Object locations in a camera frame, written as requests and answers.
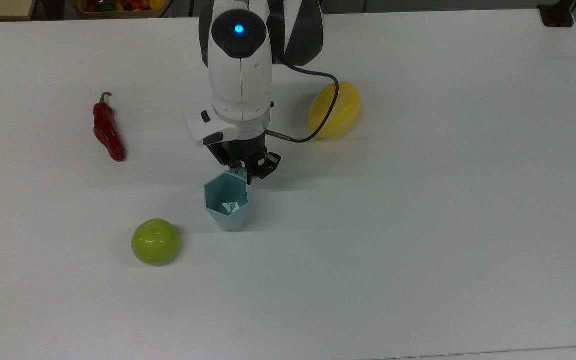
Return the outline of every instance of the white table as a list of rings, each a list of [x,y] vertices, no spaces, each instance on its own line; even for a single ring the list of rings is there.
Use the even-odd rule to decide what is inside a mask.
[[[196,19],[0,23],[0,359],[363,360],[576,347],[576,27],[537,10],[326,17],[364,110],[219,231]],[[270,128],[325,80],[277,66]],[[94,137],[103,91],[128,149]],[[130,240],[182,229],[164,267]]]

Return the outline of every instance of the plastic cup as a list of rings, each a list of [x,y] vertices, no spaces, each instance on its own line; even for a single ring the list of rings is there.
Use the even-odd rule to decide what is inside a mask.
[[[205,208],[224,231],[241,230],[250,211],[246,169],[226,171],[203,186]]]

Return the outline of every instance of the gray floor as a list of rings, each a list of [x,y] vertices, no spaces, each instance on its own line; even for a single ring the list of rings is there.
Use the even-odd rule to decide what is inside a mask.
[[[201,14],[209,0],[195,0],[194,16]],[[539,4],[554,4],[556,0],[323,0],[326,14],[354,14],[366,12],[428,12],[455,10],[535,9]],[[174,0],[167,16],[187,18],[190,0]],[[66,19],[77,14],[66,0]]]

